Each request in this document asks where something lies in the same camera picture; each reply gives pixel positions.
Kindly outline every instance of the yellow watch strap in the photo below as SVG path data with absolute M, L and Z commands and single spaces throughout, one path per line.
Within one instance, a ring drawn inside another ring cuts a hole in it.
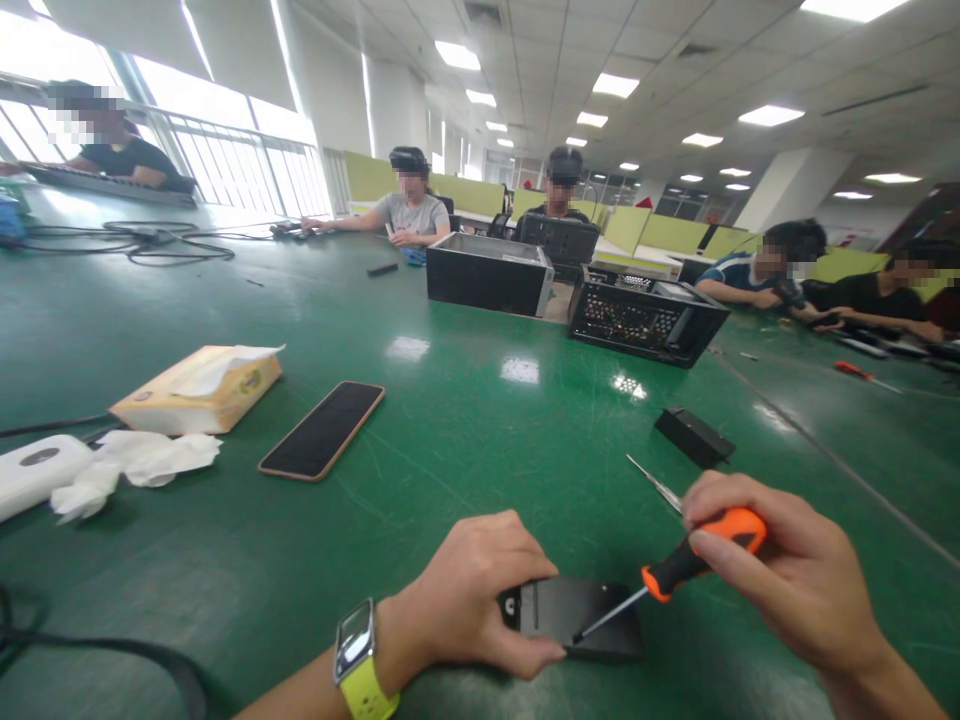
M 340 691 L 354 720 L 387 720 L 400 705 L 400 693 L 388 698 L 380 689 L 372 657 L 340 681 Z

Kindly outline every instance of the ceiling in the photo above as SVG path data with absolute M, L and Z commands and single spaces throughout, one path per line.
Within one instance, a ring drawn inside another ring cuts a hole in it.
M 487 147 L 503 136 L 484 121 L 507 123 L 518 157 L 543 157 L 572 135 L 588 141 L 591 169 L 622 173 L 632 161 L 637 179 L 679 183 L 690 173 L 704 177 L 698 190 L 734 194 L 725 185 L 755 186 L 776 153 L 817 145 L 855 154 L 834 190 L 884 204 L 915 203 L 934 182 L 960 180 L 957 0 L 910 0 L 867 24 L 800 11 L 801 0 L 481 0 L 499 10 L 500 27 L 472 22 L 462 0 L 299 2 L 368 55 L 411 65 L 430 100 Z M 482 70 L 450 68 L 435 40 L 466 45 Z M 709 51 L 690 55 L 691 43 Z M 601 72 L 640 85 L 625 100 L 595 94 Z M 468 88 L 493 93 L 497 107 L 471 105 Z M 766 104 L 806 115 L 775 128 L 737 121 Z M 602 129 L 577 125 L 582 110 L 610 119 Z M 681 143 L 695 132 L 724 141 Z M 726 167 L 753 174 L 718 175 Z M 863 181 L 881 172 L 924 181 Z

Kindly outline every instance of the person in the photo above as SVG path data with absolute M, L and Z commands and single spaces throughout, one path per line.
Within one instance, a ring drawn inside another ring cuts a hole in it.
M 360 230 L 373 232 L 390 223 L 390 242 L 397 247 L 433 245 L 450 234 L 450 215 L 430 189 L 430 165 L 417 147 L 395 147 L 390 165 L 397 173 L 400 192 L 384 195 L 364 215 L 343 220 L 303 218 L 300 227 L 314 232 Z
M 712 471 L 684 498 L 684 525 L 690 530 L 730 507 L 752 508 L 766 522 L 766 563 L 702 530 L 693 530 L 690 542 L 780 641 L 817 670 L 838 720 L 946 720 L 880 631 L 856 552 L 839 526 L 799 497 Z M 420 577 L 375 607 L 373 669 L 381 693 L 395 707 L 400 690 L 440 663 L 484 663 L 531 680 L 563 660 L 563 647 L 552 640 L 508 629 L 496 601 L 504 590 L 557 574 L 516 512 L 459 521 Z M 352 645 L 347 648 L 349 654 Z M 330 649 L 237 720 L 350 718 L 333 666 Z M 382 720 L 389 713 L 363 717 Z
M 960 267 L 960 245 L 921 240 L 895 251 L 880 272 L 851 275 L 824 293 L 822 306 L 843 320 L 905 330 L 921 340 L 943 342 L 943 329 L 930 321 L 913 289 L 939 271 Z
M 47 95 L 56 111 L 70 113 L 94 140 L 83 145 L 77 157 L 61 166 L 102 173 L 155 190 L 193 192 L 194 181 L 181 176 L 163 150 L 139 136 L 137 126 L 119 106 L 121 101 L 109 97 L 106 88 L 67 80 L 51 82 Z M 17 172 L 22 172 L 19 165 L 3 163 L 0 167 L 3 175 Z
M 721 258 L 700 276 L 696 287 L 719 302 L 760 310 L 779 308 L 792 295 L 796 302 L 790 303 L 789 313 L 803 323 L 815 322 L 829 313 L 807 302 L 790 275 L 797 266 L 816 262 L 826 247 L 827 234 L 816 220 L 780 223 L 763 234 L 758 252 L 734 252 Z
M 583 155 L 579 150 L 568 147 L 558 147 L 547 158 L 547 176 L 544 178 L 544 188 L 547 193 L 547 201 L 539 207 L 527 210 L 517 221 L 517 227 L 513 231 L 513 239 L 519 242 L 523 240 L 523 218 L 534 213 L 537 215 L 546 215 L 547 217 L 566 217 L 588 223 L 590 218 L 579 210 L 570 207 L 570 199 L 577 189 L 577 183 L 580 182 L 580 174 L 583 172 Z

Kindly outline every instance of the watch face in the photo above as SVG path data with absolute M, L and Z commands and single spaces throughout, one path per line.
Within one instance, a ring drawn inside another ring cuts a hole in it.
M 333 676 L 339 685 L 357 665 L 373 653 L 373 600 L 364 600 L 337 628 L 337 658 Z

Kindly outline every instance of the black box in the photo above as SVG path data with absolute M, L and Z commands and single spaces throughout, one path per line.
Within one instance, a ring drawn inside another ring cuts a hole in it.
M 612 350 L 691 368 L 730 311 L 690 285 L 582 265 L 567 334 Z
M 713 470 L 737 449 L 703 420 L 683 407 L 664 408 L 653 425 L 702 470 Z
M 535 245 L 451 233 L 427 248 L 431 300 L 542 317 L 552 285 L 553 266 Z
M 523 237 L 517 238 L 525 245 L 539 245 L 550 258 L 558 280 L 574 282 L 580 274 L 580 266 L 593 262 L 600 228 L 572 218 L 552 218 L 539 213 L 523 216 Z

